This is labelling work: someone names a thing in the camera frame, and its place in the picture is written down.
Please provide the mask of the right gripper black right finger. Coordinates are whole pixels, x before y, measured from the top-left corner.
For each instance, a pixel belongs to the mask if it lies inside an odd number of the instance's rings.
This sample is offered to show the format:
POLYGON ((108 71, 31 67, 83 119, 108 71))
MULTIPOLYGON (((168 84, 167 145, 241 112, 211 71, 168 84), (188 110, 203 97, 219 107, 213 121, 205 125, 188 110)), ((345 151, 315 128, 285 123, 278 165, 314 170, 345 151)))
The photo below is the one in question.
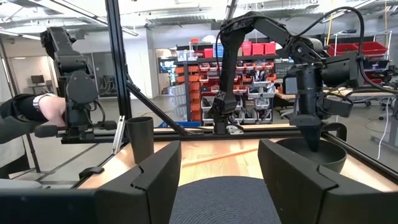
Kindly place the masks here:
POLYGON ((282 224, 398 224, 398 191, 381 192, 268 139, 257 155, 282 224))

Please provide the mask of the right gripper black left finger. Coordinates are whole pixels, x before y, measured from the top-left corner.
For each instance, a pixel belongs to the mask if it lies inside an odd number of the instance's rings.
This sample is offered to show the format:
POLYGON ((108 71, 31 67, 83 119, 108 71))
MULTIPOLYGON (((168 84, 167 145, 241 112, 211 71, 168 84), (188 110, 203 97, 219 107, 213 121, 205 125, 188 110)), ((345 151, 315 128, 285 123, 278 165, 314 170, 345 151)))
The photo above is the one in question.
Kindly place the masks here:
POLYGON ((181 142, 155 154, 95 191, 98 224, 168 224, 180 178, 181 142))

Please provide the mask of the black bowl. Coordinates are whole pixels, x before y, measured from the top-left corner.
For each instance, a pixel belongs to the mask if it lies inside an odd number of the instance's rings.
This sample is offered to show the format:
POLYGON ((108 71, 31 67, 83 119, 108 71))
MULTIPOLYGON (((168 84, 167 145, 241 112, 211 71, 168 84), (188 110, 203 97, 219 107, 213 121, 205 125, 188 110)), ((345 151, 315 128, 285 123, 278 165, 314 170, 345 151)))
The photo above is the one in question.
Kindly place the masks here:
POLYGON ((304 138, 287 138, 276 143, 337 173, 343 169, 347 157, 341 146, 322 139, 317 151, 312 151, 304 138))

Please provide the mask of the black cup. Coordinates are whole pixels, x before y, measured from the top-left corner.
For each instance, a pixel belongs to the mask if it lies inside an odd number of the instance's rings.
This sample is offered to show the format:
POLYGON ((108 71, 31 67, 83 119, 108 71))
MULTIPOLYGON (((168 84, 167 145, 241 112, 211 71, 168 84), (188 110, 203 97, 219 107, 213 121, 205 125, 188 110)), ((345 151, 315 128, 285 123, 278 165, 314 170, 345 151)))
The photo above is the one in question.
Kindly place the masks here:
POLYGON ((141 163, 154 154, 154 122, 150 116, 130 118, 126 121, 134 162, 141 163))

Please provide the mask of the orange drinking straw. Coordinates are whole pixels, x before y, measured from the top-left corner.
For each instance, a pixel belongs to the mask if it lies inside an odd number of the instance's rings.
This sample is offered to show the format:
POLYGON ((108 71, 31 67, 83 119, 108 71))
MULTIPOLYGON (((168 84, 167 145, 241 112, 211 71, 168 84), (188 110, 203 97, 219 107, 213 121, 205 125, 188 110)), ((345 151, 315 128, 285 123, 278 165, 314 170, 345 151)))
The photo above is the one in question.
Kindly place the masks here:
POLYGON ((199 160, 194 160, 194 161, 187 161, 187 162, 184 162, 182 164, 182 167, 194 166, 194 165, 201 164, 201 163, 204 163, 204 162, 215 161, 215 160, 224 159, 224 158, 227 158, 227 157, 240 156, 242 154, 253 152, 255 150, 256 149, 247 149, 247 150, 243 150, 243 151, 229 152, 227 154, 217 155, 217 156, 208 157, 208 158, 204 158, 204 159, 199 159, 199 160))

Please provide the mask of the person's forearm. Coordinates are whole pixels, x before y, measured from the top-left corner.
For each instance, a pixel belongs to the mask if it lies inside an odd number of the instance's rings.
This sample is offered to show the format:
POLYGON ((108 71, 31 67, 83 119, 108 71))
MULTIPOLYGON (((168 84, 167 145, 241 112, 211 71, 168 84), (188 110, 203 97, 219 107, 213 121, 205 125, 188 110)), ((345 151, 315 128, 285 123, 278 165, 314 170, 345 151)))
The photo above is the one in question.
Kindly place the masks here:
POLYGON ((45 123, 48 119, 33 106, 36 95, 20 94, 0 105, 0 117, 12 117, 21 121, 45 123))

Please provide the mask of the silver metal strip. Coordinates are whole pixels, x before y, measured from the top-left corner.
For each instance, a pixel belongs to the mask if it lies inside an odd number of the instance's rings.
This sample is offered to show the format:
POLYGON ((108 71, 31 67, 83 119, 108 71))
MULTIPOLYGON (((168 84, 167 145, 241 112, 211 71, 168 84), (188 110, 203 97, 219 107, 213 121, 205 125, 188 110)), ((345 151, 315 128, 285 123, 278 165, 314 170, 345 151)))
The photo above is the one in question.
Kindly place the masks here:
POLYGON ((125 116, 120 116, 113 140, 113 146, 112 146, 113 155, 116 155, 120 151, 122 139, 124 136, 125 123, 126 123, 125 116))

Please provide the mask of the round dark woven placemat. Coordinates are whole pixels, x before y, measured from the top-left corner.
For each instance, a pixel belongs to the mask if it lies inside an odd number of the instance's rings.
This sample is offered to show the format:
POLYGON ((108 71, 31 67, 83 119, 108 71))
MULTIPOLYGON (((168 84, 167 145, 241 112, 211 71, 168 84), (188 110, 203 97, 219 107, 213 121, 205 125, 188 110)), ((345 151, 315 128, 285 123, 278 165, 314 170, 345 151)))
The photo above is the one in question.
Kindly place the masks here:
POLYGON ((170 224, 282 224, 263 179, 212 177, 177 189, 170 224))

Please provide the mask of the blue floor bin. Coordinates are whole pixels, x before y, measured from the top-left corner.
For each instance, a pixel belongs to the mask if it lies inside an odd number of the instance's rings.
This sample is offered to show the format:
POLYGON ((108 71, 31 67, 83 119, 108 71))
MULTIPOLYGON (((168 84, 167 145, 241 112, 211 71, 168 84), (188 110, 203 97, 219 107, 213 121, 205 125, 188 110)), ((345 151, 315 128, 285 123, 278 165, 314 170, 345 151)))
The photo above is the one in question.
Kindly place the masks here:
MULTIPOLYGON (((184 128, 200 127, 200 121, 177 121, 177 124, 184 128)), ((158 125, 158 128, 169 128, 170 126, 166 122, 162 122, 158 125)))

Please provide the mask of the shelving with orange bins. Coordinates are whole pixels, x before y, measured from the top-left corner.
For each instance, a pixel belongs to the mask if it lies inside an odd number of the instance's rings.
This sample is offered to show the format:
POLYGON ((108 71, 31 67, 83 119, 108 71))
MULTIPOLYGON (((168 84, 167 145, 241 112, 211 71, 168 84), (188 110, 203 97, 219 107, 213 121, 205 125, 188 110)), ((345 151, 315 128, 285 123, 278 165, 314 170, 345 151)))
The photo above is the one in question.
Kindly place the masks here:
MULTIPOLYGON (((193 39, 190 45, 177 49, 175 74, 177 86, 174 102, 177 114, 183 113, 189 121, 211 126, 208 112, 220 89, 223 56, 221 44, 200 43, 193 39)), ((271 124, 273 98, 276 93, 274 42, 244 41, 238 49, 238 61, 233 78, 236 108, 234 120, 239 124, 271 124)))

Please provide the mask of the person's hand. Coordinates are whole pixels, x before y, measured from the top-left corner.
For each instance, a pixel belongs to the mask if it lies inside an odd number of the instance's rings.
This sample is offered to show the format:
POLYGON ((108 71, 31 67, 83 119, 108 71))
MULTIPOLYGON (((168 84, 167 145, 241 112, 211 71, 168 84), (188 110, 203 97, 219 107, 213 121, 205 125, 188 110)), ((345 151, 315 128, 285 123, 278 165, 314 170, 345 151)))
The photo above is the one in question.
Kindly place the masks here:
POLYGON ((43 116, 52 124, 58 127, 66 126, 63 115, 66 110, 64 98, 55 96, 43 96, 39 100, 39 109, 43 116))

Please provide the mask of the person's wristwatch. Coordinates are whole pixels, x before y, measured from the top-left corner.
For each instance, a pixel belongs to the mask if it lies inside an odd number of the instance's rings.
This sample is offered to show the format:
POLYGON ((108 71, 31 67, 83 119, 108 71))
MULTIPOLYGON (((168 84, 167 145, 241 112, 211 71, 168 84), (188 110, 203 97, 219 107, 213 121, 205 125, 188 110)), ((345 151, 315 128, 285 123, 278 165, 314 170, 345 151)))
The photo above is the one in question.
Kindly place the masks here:
POLYGON ((55 94, 53 94, 53 93, 44 93, 44 94, 41 94, 41 95, 37 95, 37 96, 33 99, 33 101, 32 101, 32 106, 33 106, 37 111, 40 111, 40 105, 39 105, 40 100, 41 100, 42 98, 47 97, 47 96, 49 96, 49 97, 54 97, 54 98, 58 98, 58 96, 55 95, 55 94))

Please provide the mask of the black table edge frame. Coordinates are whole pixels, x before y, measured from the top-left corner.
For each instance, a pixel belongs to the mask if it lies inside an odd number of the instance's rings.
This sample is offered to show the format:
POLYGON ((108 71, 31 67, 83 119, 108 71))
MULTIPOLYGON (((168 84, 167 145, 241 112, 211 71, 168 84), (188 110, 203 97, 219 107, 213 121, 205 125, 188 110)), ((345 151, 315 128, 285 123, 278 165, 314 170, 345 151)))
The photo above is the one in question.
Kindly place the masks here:
MULTIPOLYGON (((229 152, 256 150, 240 156, 183 167, 180 177, 182 185, 209 177, 227 175, 260 177, 259 162, 254 155, 257 151, 258 141, 260 139, 277 141, 284 138, 296 138, 300 135, 296 127, 288 124, 247 125, 244 127, 244 134, 237 135, 215 135, 211 127, 195 127, 189 130, 191 132, 189 136, 180 136, 171 128, 154 128, 155 151, 171 141, 179 140, 182 143, 183 164, 187 161, 229 152)), ((377 162, 365 158, 346 141, 336 137, 335 131, 322 133, 322 137, 348 151, 348 157, 341 171, 344 176, 384 192, 398 190, 398 177, 384 170, 377 162)), ((134 167, 131 145, 125 142, 116 155, 111 153, 97 167, 104 168, 104 171, 101 174, 93 174, 80 179, 74 186, 81 189, 97 188, 134 167)))

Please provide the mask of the black diagonal frame brace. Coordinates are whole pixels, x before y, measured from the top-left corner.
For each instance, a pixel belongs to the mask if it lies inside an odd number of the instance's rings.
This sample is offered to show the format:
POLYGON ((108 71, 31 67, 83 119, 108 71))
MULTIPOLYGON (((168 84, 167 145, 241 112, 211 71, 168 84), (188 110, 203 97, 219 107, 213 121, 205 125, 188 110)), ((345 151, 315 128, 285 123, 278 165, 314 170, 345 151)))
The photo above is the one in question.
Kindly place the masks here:
POLYGON ((156 106, 150 99, 141 93, 140 89, 131 82, 126 83, 127 90, 137 97, 143 104, 145 104, 153 113, 165 121, 175 132, 180 136, 188 136, 190 133, 181 125, 177 124, 172 118, 166 115, 158 106, 156 106))

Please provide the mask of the black frame post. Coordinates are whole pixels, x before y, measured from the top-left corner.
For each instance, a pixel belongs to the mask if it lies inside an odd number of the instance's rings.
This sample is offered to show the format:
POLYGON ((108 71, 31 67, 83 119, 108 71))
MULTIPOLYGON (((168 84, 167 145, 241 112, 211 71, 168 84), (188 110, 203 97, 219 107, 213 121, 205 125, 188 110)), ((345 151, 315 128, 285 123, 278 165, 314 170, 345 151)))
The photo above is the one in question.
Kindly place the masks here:
POLYGON ((105 0, 109 39, 118 95, 119 114, 127 121, 132 117, 130 93, 126 88, 127 65, 118 0, 105 0))

